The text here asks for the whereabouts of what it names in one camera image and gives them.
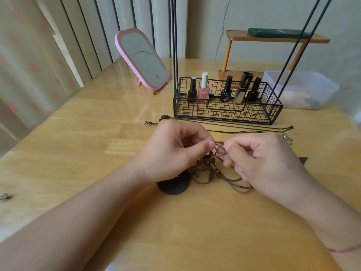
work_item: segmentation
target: plastic container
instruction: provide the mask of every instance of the plastic container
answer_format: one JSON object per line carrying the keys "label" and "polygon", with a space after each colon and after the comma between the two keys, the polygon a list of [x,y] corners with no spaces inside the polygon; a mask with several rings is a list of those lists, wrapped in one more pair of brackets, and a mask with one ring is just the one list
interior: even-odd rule
{"label": "plastic container", "polygon": [[[262,81],[268,82],[273,88],[280,73],[280,70],[266,70]],[[277,96],[289,74],[289,70],[282,74],[274,90]],[[319,109],[339,88],[338,84],[321,73],[295,71],[279,99],[284,107]]]}

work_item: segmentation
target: nail polish bottle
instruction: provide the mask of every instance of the nail polish bottle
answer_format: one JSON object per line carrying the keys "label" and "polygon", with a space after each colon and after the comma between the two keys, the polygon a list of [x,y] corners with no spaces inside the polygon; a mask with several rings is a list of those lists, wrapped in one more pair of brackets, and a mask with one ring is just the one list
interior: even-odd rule
{"label": "nail polish bottle", "polygon": [[232,76],[227,76],[227,81],[226,81],[226,85],[224,86],[224,88],[221,91],[221,98],[219,99],[222,102],[227,102],[231,99],[231,94],[232,94],[232,89],[231,89],[231,84],[232,84]]}
{"label": "nail polish bottle", "polygon": [[253,82],[252,90],[247,95],[246,102],[254,103],[255,101],[257,101],[258,95],[259,95],[258,88],[259,88],[261,81],[262,81],[262,78],[260,78],[260,77],[255,78],[255,80]]}
{"label": "nail polish bottle", "polygon": [[244,96],[247,93],[250,82],[252,81],[253,74],[250,72],[243,72],[241,81],[239,81],[236,93],[233,97],[233,102],[235,104],[241,104],[243,102]]}
{"label": "nail polish bottle", "polygon": [[188,90],[187,98],[188,103],[193,104],[197,97],[197,90],[196,90],[196,79],[197,77],[191,77],[191,89]]}
{"label": "nail polish bottle", "polygon": [[208,86],[208,72],[203,72],[202,83],[198,87],[197,99],[208,99],[209,97],[209,86]]}

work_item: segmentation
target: patterned curtain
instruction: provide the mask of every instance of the patterned curtain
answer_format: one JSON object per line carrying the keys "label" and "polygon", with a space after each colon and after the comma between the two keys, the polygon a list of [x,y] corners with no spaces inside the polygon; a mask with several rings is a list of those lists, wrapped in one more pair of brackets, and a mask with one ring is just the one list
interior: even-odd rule
{"label": "patterned curtain", "polygon": [[0,156],[80,90],[34,0],[0,0]]}

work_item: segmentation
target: mirror frame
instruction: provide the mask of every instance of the mirror frame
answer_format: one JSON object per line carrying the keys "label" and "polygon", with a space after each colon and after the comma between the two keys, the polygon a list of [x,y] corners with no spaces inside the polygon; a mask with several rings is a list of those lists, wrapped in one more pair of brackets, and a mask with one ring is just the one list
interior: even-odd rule
{"label": "mirror frame", "polygon": [[[124,35],[130,34],[130,33],[138,33],[140,34],[144,40],[147,42],[147,44],[149,45],[149,47],[151,48],[151,50],[153,51],[154,56],[158,59],[158,61],[160,62],[161,66],[163,67],[165,73],[166,73],[166,77],[164,80],[161,81],[159,86],[153,86],[152,84],[150,84],[145,78],[144,75],[139,71],[138,67],[133,63],[133,61],[131,60],[130,56],[128,55],[127,51],[124,49],[122,43],[121,43],[121,38]],[[139,81],[147,88],[151,89],[151,90],[158,90],[160,89],[167,81],[169,78],[169,74],[167,71],[167,68],[165,67],[164,63],[162,62],[162,60],[160,59],[159,55],[157,54],[156,50],[154,49],[153,45],[151,44],[151,42],[148,40],[147,36],[140,31],[139,29],[132,27],[129,28],[127,30],[123,30],[123,31],[119,31],[116,35],[115,35],[115,45],[118,49],[118,51],[120,52],[120,54],[122,55],[122,57],[124,58],[124,60],[127,62],[127,64],[129,65],[129,67],[133,70],[134,74],[139,78]]]}

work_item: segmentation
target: hand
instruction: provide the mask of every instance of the hand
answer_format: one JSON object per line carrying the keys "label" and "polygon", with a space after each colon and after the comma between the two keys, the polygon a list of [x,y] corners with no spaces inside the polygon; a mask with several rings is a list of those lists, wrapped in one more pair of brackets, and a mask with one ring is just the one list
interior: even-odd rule
{"label": "hand", "polygon": [[143,149],[130,161],[147,183],[172,179],[215,147],[199,123],[162,120]]}
{"label": "hand", "polygon": [[287,142],[276,133],[241,134],[225,141],[223,165],[261,194],[295,211],[320,184],[304,168]]}

